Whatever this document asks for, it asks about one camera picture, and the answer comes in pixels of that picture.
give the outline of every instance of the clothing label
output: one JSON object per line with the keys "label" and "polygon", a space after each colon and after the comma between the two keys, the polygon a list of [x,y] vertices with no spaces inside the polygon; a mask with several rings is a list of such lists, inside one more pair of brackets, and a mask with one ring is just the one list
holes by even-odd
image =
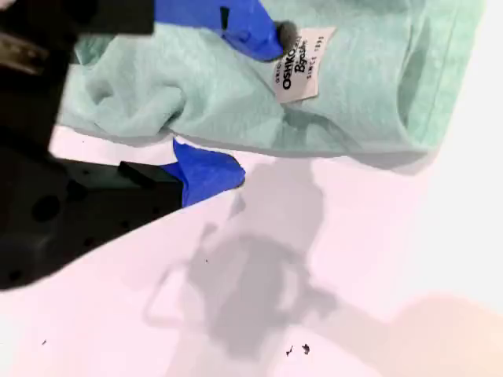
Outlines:
{"label": "clothing label", "polygon": [[334,27],[301,29],[296,44],[274,67],[273,88],[280,103],[318,95],[318,70]]}

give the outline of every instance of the white surface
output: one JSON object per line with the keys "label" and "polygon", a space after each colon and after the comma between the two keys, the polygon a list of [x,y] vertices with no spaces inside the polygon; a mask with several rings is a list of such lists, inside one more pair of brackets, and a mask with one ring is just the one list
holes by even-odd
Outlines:
{"label": "white surface", "polygon": [[[503,13],[488,7],[434,161],[235,152],[240,190],[0,294],[0,375],[502,376]],[[52,150],[173,159],[66,129]]]}

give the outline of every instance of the white table surface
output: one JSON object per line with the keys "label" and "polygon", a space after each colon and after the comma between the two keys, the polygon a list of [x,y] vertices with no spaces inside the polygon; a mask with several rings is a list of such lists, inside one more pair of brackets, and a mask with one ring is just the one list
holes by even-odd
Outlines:
{"label": "white table surface", "polygon": [[[489,1],[434,159],[233,152],[243,188],[1,293],[0,375],[503,376],[501,14]],[[65,128],[51,150],[174,159]]]}

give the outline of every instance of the black metal bracket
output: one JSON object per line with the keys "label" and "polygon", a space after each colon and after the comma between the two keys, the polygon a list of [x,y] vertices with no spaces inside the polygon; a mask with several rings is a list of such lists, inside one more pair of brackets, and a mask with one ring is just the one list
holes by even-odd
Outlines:
{"label": "black metal bracket", "polygon": [[160,167],[47,152],[79,34],[150,34],[153,17],[153,0],[17,0],[0,11],[0,289],[182,207],[182,183]]}

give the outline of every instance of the oshkosh b'gosh label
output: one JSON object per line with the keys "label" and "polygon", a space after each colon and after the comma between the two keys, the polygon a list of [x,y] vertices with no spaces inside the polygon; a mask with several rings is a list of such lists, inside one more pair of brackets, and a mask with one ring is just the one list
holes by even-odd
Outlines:
{"label": "oshkosh b'gosh label", "polygon": [[274,92],[279,102],[318,95],[318,69],[334,27],[306,28],[293,48],[276,64]]}

